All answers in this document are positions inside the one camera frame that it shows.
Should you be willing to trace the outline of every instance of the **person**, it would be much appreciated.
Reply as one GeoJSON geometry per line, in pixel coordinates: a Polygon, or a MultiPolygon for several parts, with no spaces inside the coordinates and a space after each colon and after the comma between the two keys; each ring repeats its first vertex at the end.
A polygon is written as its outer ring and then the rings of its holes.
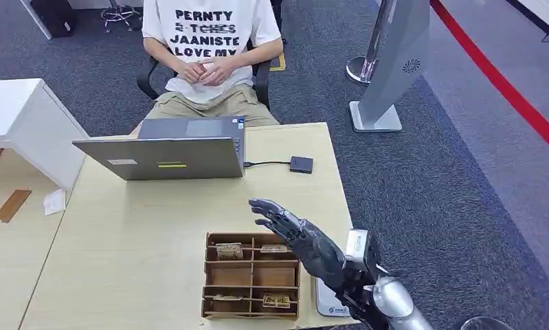
{"type": "Polygon", "coordinates": [[[245,116],[247,127],[278,124],[251,88],[251,66],[282,53],[269,0],[144,0],[142,34],[145,50],[177,72],[145,119],[245,116]]]}

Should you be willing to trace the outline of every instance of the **speaker grille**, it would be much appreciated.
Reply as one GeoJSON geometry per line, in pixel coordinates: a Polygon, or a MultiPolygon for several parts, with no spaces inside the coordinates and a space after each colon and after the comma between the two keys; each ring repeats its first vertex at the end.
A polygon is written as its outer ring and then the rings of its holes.
{"type": "Polygon", "coordinates": [[[414,72],[420,69],[420,66],[421,66],[420,61],[413,58],[407,61],[406,63],[403,63],[402,71],[405,72],[406,74],[413,74],[414,72]]]}

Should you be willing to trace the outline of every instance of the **red line on floor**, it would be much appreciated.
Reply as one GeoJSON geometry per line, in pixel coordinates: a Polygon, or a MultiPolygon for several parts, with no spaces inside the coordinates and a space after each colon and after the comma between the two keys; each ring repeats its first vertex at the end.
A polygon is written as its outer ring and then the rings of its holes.
{"type": "Polygon", "coordinates": [[[517,110],[517,112],[536,130],[538,134],[549,144],[549,121],[545,119],[514,86],[501,74],[501,72],[488,60],[488,58],[476,47],[468,34],[456,23],[448,10],[440,0],[430,0],[432,8],[446,25],[450,33],[480,68],[482,73],[505,97],[505,99],[517,110]]]}

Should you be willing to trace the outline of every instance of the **white t-shirt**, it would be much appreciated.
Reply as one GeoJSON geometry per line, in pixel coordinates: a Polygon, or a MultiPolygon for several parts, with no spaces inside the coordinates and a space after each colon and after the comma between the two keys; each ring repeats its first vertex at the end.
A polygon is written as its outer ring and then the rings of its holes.
{"type": "MultiPolygon", "coordinates": [[[[270,0],[144,0],[143,37],[167,45],[184,62],[246,52],[280,38],[270,0]]],[[[178,91],[195,103],[208,103],[237,84],[252,85],[252,68],[241,67],[217,87],[190,85],[175,77],[168,91],[178,91]]]]}

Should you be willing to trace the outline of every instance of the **robotic arm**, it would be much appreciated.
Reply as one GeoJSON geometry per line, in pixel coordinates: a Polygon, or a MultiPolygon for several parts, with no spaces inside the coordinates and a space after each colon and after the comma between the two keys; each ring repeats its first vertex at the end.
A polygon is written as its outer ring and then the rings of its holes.
{"type": "Polygon", "coordinates": [[[316,225],[267,199],[250,199],[256,224],[272,230],[306,271],[323,280],[351,316],[373,330],[433,330],[406,288],[379,263],[379,246],[367,230],[350,230],[345,254],[316,225]]]}

